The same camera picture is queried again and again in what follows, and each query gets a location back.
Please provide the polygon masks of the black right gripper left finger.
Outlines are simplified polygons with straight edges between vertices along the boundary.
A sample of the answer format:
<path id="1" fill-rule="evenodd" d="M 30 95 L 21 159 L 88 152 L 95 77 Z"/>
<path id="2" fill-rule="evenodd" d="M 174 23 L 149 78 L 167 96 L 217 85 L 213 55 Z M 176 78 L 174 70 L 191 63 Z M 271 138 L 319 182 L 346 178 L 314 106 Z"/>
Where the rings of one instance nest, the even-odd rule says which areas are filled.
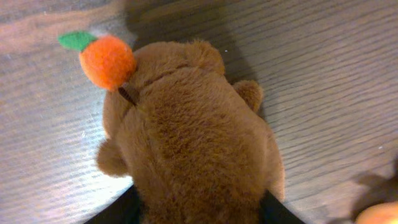
<path id="1" fill-rule="evenodd" d="M 84 224 L 140 224 L 141 200 L 134 185 Z"/>

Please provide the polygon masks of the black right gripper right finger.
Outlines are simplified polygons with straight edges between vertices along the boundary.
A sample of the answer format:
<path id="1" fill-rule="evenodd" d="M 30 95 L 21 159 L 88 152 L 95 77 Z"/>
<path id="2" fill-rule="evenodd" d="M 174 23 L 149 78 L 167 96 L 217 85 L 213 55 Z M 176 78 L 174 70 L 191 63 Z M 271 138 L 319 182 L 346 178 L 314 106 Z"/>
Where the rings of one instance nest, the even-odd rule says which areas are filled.
<path id="1" fill-rule="evenodd" d="M 260 224 L 305 224 L 267 191 L 260 201 Z"/>

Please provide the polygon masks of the brown plush capybara toy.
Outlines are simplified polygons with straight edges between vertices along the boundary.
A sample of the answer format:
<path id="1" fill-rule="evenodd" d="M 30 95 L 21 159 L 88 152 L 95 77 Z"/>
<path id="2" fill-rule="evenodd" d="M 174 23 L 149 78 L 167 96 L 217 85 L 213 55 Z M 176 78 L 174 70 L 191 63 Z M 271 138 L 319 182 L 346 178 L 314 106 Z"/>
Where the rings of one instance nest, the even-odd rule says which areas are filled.
<path id="1" fill-rule="evenodd" d="M 133 51 L 85 31 L 58 41 L 106 90 L 98 168 L 133 181 L 128 212 L 110 223 L 259 223 L 267 194 L 284 199 L 282 158 L 258 115 L 263 90 L 253 80 L 230 84 L 209 42 Z"/>

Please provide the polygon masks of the orange toy duck blue cap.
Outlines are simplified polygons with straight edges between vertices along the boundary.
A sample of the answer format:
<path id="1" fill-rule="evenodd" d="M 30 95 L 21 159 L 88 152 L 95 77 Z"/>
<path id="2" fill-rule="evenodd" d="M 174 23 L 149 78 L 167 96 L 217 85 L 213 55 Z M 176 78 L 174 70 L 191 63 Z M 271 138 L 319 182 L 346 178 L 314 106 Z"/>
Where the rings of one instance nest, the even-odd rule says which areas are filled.
<path id="1" fill-rule="evenodd" d="M 397 224 L 397 202 L 381 203 L 362 211 L 355 224 Z"/>

